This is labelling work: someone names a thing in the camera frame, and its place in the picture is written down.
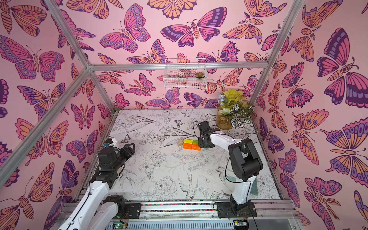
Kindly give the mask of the orange long rectangular block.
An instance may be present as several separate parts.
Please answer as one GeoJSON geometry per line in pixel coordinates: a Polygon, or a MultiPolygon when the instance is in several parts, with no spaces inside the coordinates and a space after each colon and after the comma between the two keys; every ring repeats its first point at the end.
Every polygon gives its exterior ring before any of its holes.
{"type": "Polygon", "coordinates": [[[192,150],[201,151],[201,148],[197,144],[193,144],[192,150]]]}

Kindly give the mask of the yellow block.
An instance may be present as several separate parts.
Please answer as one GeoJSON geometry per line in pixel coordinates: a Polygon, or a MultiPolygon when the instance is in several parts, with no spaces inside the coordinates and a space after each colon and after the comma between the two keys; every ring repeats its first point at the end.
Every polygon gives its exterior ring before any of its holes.
{"type": "Polygon", "coordinates": [[[184,143],[192,145],[193,144],[193,140],[185,139],[184,140],[184,143]]]}

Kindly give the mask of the orange small block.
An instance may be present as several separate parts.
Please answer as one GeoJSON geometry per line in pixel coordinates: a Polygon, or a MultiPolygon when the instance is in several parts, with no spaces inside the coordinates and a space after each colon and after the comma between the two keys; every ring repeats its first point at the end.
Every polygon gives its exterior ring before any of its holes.
{"type": "Polygon", "coordinates": [[[193,146],[193,144],[191,144],[191,143],[184,143],[183,144],[183,149],[192,150],[192,146],[193,146]]]}

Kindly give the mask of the natural wood triangle block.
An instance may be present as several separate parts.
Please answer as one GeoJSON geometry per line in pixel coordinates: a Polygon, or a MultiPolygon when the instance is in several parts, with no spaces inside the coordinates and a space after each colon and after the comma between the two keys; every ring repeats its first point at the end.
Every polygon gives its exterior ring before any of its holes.
{"type": "Polygon", "coordinates": [[[183,146],[184,142],[182,139],[180,139],[177,143],[177,146],[180,147],[180,146],[183,146]]]}

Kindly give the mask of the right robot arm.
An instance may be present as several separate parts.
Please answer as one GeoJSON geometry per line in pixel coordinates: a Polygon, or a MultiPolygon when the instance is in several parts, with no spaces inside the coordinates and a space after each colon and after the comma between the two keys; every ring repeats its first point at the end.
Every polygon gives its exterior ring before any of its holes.
{"type": "Polygon", "coordinates": [[[249,203],[249,194],[253,183],[263,169],[262,160],[258,151],[249,138],[236,139],[228,134],[220,132],[219,128],[211,127],[209,122],[200,122],[197,125],[200,136],[198,143],[200,148],[221,147],[229,153],[229,163],[236,176],[234,191],[231,195],[231,203],[237,208],[243,208],[249,203]]]}

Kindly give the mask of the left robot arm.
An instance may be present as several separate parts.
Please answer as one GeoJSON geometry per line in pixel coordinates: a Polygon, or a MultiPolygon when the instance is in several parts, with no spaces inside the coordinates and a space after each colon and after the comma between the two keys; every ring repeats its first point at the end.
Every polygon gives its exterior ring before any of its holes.
{"type": "Polygon", "coordinates": [[[123,196],[109,192],[135,152],[134,143],[122,148],[110,144],[98,152],[99,164],[86,193],[60,230],[104,230],[114,217],[126,212],[123,196]]]}

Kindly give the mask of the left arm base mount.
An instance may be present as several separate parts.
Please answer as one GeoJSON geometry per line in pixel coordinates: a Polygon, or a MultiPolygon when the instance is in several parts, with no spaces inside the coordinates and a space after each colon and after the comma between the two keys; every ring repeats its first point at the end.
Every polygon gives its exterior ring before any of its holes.
{"type": "Polygon", "coordinates": [[[139,219],[141,207],[141,203],[118,204],[118,211],[113,220],[139,219]]]}

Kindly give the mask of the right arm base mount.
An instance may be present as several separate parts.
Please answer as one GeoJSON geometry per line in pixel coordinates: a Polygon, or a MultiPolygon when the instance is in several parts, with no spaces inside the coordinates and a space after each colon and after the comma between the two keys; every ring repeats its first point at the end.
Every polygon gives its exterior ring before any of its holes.
{"type": "Polygon", "coordinates": [[[234,202],[217,202],[216,210],[219,218],[257,217],[255,204],[251,201],[243,205],[234,202]]]}

